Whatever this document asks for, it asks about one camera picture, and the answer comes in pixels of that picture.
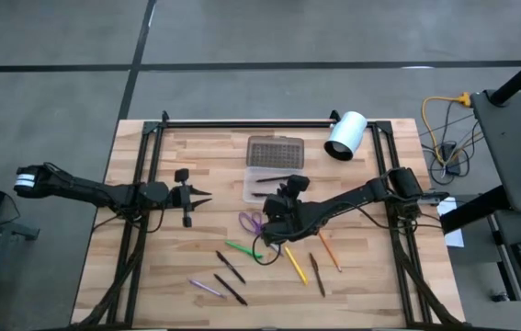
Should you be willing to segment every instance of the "green marker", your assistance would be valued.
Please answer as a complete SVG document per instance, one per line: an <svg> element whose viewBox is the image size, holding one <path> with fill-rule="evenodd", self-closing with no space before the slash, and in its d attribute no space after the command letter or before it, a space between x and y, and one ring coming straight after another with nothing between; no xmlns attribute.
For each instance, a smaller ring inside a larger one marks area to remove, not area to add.
<svg viewBox="0 0 521 331"><path fill-rule="evenodd" d="M241 250L242 252L249 255L250 257L254 256L254 254L252 254L252 249L250 249L250 248L246 248L244 246L237 245L229 240L226 240L225 244L230 245L233 248L237 248L237 249ZM264 257L262 254L256 253L256 258L262 258L262 257Z"/></svg>

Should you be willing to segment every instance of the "orange pencil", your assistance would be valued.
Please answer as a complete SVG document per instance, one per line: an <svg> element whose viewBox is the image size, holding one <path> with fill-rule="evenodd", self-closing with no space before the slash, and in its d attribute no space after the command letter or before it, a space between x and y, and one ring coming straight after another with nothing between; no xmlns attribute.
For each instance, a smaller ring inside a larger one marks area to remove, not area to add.
<svg viewBox="0 0 521 331"><path fill-rule="evenodd" d="M330 248L330 246L327 244L327 242L325 241L325 237L323 237L323 234L322 232L320 231L319 233L317 233L319 235L319 237L322 239L322 243L323 245L325 246L325 249L327 249L327 253L330 254L330 257L332 257L332 260L334 261L334 264L335 266L337 267L337 270L342 272L342 267L340 267L340 262L337 261L337 258L335 258L335 255L334 255L334 252L332 251L332 248Z"/></svg>

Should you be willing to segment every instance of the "wire bundle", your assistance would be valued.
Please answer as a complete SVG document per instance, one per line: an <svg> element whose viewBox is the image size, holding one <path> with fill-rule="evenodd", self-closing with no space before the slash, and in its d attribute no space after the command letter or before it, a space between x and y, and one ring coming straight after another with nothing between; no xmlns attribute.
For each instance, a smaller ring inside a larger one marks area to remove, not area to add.
<svg viewBox="0 0 521 331"><path fill-rule="evenodd" d="M444 121L444 125L432 130L431 127L429 126L429 123L427 122L427 116L425 115L425 106L427 104L427 101L433 100L433 99L449 101L449 104L448 104L447 110L446 110L446 119ZM469 174L469 172L470 172L470 159L475 154L475 146L474 146L474 144L476 142L484 139L484 137L479 137L479 135L481 135L481 132L475 132L477 130L477 126L479 125L479 122L477 121L472 126L472 129L470 131L468 131L467 133L465 133L464 136L462 136L462 138L458 142L446 141L445 140L446 139L446 133L447 133L447 127L448 126L474 116L473 114L470 114L470 115L467 115L467 116L465 116L463 118L460 118L458 120L454 120L454 121L448 122L449 116L450 116L450 110L451 110L451 108L452 108L452 106L453 106L453 104L455 102L462 103L461 97L429 97L429 98L426 98L424 100L424 103L422 104L422 119L423 119L424 124L425 124L426 128L428 129L428 131L425 132L425 133L420 134L419 136L422 137L422 136L425 136L425 135L429 134L431 139L432 139L432 143L434 144L432 147L422 144L422 147L424 148L424 151L428 152L428 153L431 153L434 156L434 159L433 159L432 163L430 164L430 166L427 168L427 170L429 171L430 177L432 178L432 180L435 183L437 183L438 185L442 185L442 186L450 184L452 181L454 181L454 179L456 177L465 177L465 176L467 176ZM437 130L440 130L440 129L444 129L444 131L442 133L442 139L441 139L440 143L438 143L437 139L436 139L436 136L434 134L434 131L437 131ZM444 157L440 153L440 149L443 146L445 146L445 145L454 145L455 146L453 151L452 151L452 154L449 155L446 159L444 159ZM469 154L466 151L466 148L468 148L470 146L472 147L472 152ZM461 161L461 162L459 162L457 164L452 165L450 162L453 162L453 161L457 160L457 158L461 154L464 154L464 157L465 157L464 161ZM438 168L434 168L434 165L436 163L438 163L440 165L439 169ZM466 171L464 172L464 174L454 175L454 174L449 174L448 173L447 168L449 166L457 166L457 165L462 165L462 164L466 164L467 165L466 166ZM436 177L436 173L437 172L441 173L440 178Z"/></svg>

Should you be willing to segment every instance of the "white cylindrical light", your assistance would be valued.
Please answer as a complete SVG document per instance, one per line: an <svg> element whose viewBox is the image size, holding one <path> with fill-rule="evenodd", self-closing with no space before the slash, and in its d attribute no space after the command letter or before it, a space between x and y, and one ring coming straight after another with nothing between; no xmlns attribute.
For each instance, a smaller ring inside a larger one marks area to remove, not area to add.
<svg viewBox="0 0 521 331"><path fill-rule="evenodd" d="M362 135L367 128L367 119L355 111L348 111L334 125L330 138L323 148L331 157L349 161L362 142Z"/></svg>

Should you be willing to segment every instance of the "paper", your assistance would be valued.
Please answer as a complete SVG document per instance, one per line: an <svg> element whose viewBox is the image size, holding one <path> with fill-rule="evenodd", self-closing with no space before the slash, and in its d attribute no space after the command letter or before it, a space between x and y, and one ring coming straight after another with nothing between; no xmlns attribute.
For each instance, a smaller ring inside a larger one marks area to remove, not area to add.
<svg viewBox="0 0 521 331"><path fill-rule="evenodd" d="M437 205L437 213L442 216L449 211L456 209L456 199L454 197L448 197L441 201ZM462 230L454 230L444 236L446 245L452 247L464 247L464 239L462 238Z"/></svg>

